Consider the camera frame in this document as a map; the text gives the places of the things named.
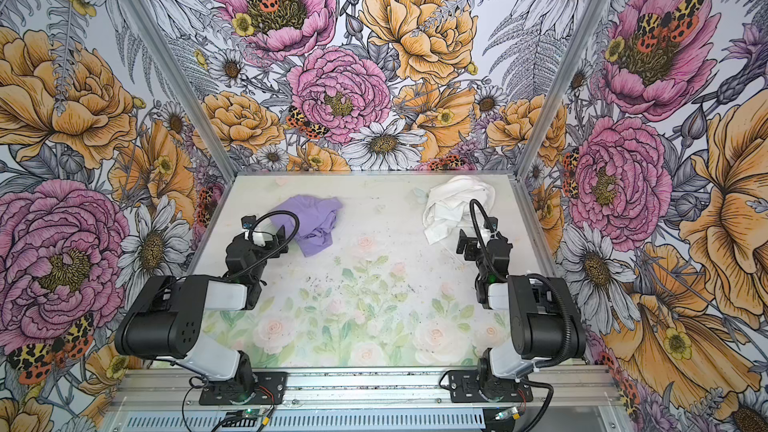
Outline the purple cloth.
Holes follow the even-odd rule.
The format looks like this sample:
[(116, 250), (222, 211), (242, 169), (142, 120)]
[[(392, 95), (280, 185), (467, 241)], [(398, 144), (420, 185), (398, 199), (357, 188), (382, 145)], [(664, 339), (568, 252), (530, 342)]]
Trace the purple cloth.
[(276, 206), (275, 210), (289, 211), (298, 217), (299, 228), (294, 241), (305, 257), (312, 257), (333, 244), (332, 233), (342, 208), (342, 203), (335, 197), (322, 199), (296, 195)]

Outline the white cloth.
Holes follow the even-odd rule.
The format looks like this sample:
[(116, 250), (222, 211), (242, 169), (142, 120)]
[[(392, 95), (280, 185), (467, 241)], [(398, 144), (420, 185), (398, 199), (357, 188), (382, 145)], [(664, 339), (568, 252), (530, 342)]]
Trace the white cloth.
[(473, 176), (459, 175), (429, 190), (422, 215), (424, 235), (430, 245), (448, 238), (456, 228), (471, 227), (470, 202), (486, 209), (495, 202), (495, 188)]

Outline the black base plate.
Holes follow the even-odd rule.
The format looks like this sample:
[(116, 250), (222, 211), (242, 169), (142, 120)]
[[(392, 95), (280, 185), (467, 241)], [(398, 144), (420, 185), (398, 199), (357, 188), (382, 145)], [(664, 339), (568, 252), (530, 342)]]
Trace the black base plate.
[(254, 372), (245, 384), (235, 379), (205, 386), (198, 402), (202, 406), (279, 405), (287, 388), (287, 372)]
[(448, 370), (439, 381), (452, 403), (523, 403), (533, 399), (530, 387), (521, 382), (482, 378), (477, 370)]

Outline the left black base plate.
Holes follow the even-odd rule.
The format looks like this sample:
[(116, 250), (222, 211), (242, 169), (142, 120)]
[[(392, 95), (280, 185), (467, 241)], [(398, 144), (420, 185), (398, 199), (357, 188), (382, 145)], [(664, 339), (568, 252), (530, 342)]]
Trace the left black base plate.
[(287, 372), (254, 372), (245, 384), (235, 379), (205, 386), (198, 402), (202, 406), (279, 405), (287, 388)]

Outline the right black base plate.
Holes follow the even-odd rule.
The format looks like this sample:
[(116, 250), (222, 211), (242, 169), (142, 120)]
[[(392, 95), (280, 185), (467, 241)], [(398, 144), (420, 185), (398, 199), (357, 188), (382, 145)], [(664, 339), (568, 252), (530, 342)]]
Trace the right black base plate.
[(439, 381), (452, 403), (523, 403), (533, 399), (530, 387), (521, 382), (482, 378), (477, 370), (448, 370)]

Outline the right aluminium corner post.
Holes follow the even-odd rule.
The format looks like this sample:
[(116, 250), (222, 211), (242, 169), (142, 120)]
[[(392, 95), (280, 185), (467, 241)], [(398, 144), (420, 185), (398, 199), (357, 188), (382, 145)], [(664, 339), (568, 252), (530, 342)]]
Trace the right aluminium corner post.
[(587, 1), (586, 9), (574, 28), (573, 36), (559, 63), (554, 81), (546, 94), (539, 120), (534, 125), (531, 136), (518, 161), (515, 176), (519, 181), (525, 178), (534, 159), (538, 156), (538, 152), (546, 138), (547, 130), (555, 120), (563, 95), (568, 88), (572, 75), (577, 69), (581, 54), (587, 47), (587, 43), (609, 4), (610, 0)]

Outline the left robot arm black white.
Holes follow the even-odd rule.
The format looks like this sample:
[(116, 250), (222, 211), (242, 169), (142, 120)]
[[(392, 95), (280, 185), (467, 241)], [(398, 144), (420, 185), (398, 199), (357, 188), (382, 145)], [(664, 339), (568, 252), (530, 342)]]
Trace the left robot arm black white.
[(242, 233), (226, 248), (222, 275), (148, 279), (114, 339), (122, 355), (192, 372), (203, 405), (277, 405), (287, 379), (284, 373), (257, 374), (246, 352), (225, 347), (203, 331), (208, 311), (256, 307), (267, 262), (287, 252), (300, 226), (298, 216), (287, 210), (245, 216), (241, 223)]

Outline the aluminium corner post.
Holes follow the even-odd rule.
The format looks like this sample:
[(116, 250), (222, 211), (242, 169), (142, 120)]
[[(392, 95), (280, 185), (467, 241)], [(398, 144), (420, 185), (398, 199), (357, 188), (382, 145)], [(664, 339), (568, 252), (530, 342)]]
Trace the aluminium corner post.
[(154, 13), (150, 11), (145, 0), (119, 1), (124, 5), (124, 12), (130, 18), (131, 23), (136, 26), (137, 33), (142, 37), (163, 76), (168, 80), (176, 99), (189, 115), (192, 124), (222, 173), (224, 181), (232, 184), (237, 177), (237, 169), (214, 132), (193, 88), (183, 74), (172, 49), (165, 40), (162, 29), (155, 20)]
[(534, 159), (538, 156), (538, 152), (546, 138), (547, 130), (555, 120), (563, 95), (568, 88), (572, 75), (577, 69), (581, 54), (587, 47), (587, 43), (609, 4), (610, 0), (587, 1), (586, 9), (574, 28), (573, 36), (559, 63), (554, 81), (546, 94), (539, 120), (534, 125), (531, 136), (518, 161), (515, 176), (519, 181), (525, 178)]

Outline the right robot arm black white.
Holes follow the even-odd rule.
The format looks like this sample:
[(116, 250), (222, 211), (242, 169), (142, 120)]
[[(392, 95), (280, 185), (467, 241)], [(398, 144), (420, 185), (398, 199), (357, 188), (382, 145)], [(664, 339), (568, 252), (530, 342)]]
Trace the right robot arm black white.
[(454, 403), (523, 402), (532, 398), (529, 376), (579, 358), (586, 348), (581, 318), (562, 278), (536, 273), (507, 275), (512, 244), (501, 234), (480, 240), (459, 232), (456, 253), (476, 265), (478, 303), (502, 318), (509, 337), (481, 348), (477, 369), (451, 371)]

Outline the left aluminium corner post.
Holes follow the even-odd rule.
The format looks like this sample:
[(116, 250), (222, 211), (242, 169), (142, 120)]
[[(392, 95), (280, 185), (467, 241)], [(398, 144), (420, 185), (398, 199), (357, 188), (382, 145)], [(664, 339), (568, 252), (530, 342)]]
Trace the left aluminium corner post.
[(168, 80), (176, 99), (189, 115), (192, 124), (222, 173), (224, 181), (232, 184), (237, 177), (237, 169), (214, 132), (193, 88), (183, 74), (172, 49), (165, 40), (162, 29), (155, 20), (154, 13), (150, 11), (145, 0), (119, 1), (124, 5), (124, 12), (130, 18), (131, 23), (136, 26), (137, 33), (142, 37), (163, 76)]

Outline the aluminium front rail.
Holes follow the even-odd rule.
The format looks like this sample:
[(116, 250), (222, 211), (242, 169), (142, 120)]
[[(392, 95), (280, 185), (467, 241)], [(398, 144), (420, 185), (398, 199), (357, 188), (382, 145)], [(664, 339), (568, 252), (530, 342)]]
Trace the aluminium front rail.
[(257, 369), (255, 372), (287, 372), (287, 388), (279, 410), (359, 408), (456, 408), (508, 407), (528, 409), (543, 403), (544, 384), (554, 389), (554, 407), (614, 406), (620, 393), (604, 366), (583, 364), (557, 366), (531, 374), (527, 384), (533, 399), (523, 403), (452, 403), (439, 381), (448, 370), (474, 367), (375, 367)]

